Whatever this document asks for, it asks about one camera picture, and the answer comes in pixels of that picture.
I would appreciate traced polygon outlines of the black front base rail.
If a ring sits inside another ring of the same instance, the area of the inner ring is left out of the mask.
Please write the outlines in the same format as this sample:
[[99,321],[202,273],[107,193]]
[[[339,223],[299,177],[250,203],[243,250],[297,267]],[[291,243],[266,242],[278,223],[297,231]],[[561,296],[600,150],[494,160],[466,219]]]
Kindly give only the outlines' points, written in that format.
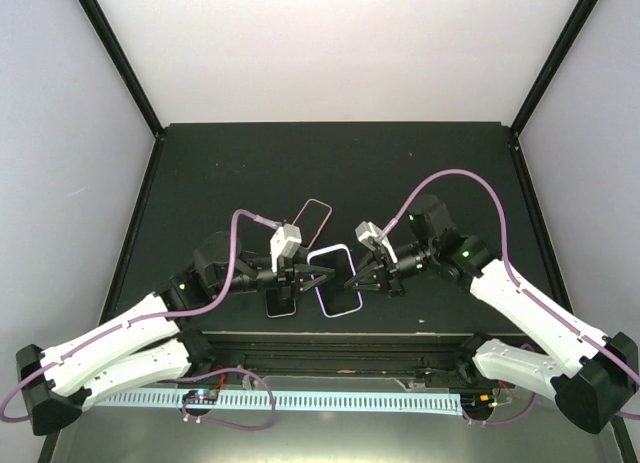
[[194,375],[241,368],[266,376],[451,380],[469,333],[206,332],[210,359]]

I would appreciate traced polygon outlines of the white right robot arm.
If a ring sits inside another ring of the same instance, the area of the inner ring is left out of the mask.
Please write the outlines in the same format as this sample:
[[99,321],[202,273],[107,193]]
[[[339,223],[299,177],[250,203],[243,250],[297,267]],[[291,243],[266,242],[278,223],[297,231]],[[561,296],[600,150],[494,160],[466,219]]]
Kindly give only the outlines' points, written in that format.
[[402,296],[419,275],[449,281],[523,331],[537,351],[477,333],[454,362],[457,379],[476,386],[502,380],[553,401],[575,426],[599,433],[638,392],[639,348],[626,334],[610,336],[559,306],[524,279],[477,236],[459,232],[446,205],[421,194],[405,212],[413,242],[393,247],[371,222],[356,229],[368,252],[353,264],[341,244],[307,256],[307,289],[315,289],[327,317],[345,315],[337,296],[367,291]]

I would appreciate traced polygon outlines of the black smartphone on table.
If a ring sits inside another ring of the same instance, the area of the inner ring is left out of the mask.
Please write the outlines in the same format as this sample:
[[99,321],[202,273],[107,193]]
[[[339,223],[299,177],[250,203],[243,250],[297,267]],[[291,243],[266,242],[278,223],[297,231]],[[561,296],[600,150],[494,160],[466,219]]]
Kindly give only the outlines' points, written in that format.
[[296,299],[288,288],[274,288],[265,291],[266,314],[268,318],[282,318],[296,313]]

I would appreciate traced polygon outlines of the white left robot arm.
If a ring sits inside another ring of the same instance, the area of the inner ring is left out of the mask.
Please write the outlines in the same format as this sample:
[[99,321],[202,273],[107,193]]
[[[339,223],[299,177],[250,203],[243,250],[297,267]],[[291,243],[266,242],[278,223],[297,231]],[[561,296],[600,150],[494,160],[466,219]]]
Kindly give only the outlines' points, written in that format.
[[162,291],[71,341],[21,348],[16,354],[17,375],[34,435],[69,426],[121,391],[183,377],[207,380],[215,356],[202,333],[190,327],[189,313],[211,303],[221,291],[261,293],[269,316],[288,316],[302,294],[336,273],[307,263],[306,251],[287,235],[272,237],[269,257],[229,248],[239,243],[227,232],[214,233]]

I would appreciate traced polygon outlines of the right controller circuit board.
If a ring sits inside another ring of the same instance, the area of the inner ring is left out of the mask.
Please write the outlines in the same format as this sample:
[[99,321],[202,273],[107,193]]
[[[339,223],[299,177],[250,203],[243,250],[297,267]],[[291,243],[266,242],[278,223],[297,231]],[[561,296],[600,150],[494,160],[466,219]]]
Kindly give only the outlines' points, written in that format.
[[494,409],[511,404],[515,394],[505,389],[495,389],[484,393],[463,393],[460,395],[461,405],[465,410]]

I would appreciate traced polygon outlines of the black right frame post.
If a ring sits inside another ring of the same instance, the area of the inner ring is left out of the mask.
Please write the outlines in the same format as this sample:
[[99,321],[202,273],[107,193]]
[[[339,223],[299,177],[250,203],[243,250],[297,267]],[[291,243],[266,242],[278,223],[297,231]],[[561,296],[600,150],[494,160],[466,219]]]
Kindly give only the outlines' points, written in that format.
[[577,0],[510,125],[510,131],[515,136],[523,133],[598,2]]

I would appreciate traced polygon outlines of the black left frame post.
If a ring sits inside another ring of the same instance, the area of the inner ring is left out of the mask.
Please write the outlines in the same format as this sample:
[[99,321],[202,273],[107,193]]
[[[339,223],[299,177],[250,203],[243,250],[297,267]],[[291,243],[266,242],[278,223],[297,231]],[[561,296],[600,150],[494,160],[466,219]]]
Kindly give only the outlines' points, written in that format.
[[164,135],[160,122],[129,58],[127,57],[116,33],[98,0],[77,0],[107,52],[121,80],[125,84],[137,109],[155,138]]

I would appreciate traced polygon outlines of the purple phone case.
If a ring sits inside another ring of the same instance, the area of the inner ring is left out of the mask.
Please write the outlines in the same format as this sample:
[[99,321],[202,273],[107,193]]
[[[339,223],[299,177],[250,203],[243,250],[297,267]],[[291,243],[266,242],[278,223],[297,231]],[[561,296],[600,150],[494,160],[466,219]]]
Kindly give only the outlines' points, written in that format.
[[316,296],[326,318],[338,318],[360,311],[363,297],[360,292],[345,289],[345,283],[356,274],[349,248],[338,243],[311,251],[309,265],[334,270],[333,276],[315,288]]

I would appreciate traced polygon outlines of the left controller circuit board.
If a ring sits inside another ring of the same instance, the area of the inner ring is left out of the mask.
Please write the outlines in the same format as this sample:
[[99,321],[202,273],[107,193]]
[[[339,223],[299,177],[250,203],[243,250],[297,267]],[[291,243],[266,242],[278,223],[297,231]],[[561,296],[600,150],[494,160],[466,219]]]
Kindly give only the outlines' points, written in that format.
[[182,405],[212,407],[218,400],[219,392],[215,389],[192,389],[182,397]]

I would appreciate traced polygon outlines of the black frame post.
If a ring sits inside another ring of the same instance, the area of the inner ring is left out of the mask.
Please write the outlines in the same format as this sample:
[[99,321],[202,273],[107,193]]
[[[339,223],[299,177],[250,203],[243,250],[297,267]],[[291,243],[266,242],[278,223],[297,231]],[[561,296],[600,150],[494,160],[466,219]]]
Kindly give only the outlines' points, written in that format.
[[77,0],[107,52],[121,80],[125,84],[137,109],[155,138],[164,135],[160,122],[129,58],[127,57],[116,33],[98,0]]
[[510,125],[510,131],[515,136],[523,133],[598,2],[577,0]]

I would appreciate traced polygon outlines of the pink phone case with phone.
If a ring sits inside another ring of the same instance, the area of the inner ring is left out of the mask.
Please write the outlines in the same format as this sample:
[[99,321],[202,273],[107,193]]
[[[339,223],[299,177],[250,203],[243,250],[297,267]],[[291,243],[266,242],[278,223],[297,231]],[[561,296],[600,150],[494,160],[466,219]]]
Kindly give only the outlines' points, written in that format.
[[300,230],[301,247],[309,250],[318,239],[323,228],[333,213],[328,203],[315,198],[309,198],[291,222]]

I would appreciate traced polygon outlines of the controller circuit board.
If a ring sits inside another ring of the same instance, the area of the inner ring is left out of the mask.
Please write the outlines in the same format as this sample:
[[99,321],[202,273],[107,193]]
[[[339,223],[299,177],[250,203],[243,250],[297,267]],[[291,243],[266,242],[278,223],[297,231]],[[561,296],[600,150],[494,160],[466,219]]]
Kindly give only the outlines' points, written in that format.
[[219,392],[215,389],[192,389],[182,397],[182,405],[212,407],[218,400]]
[[511,404],[515,394],[505,389],[495,389],[484,393],[463,393],[460,395],[461,405],[465,410],[494,409]]

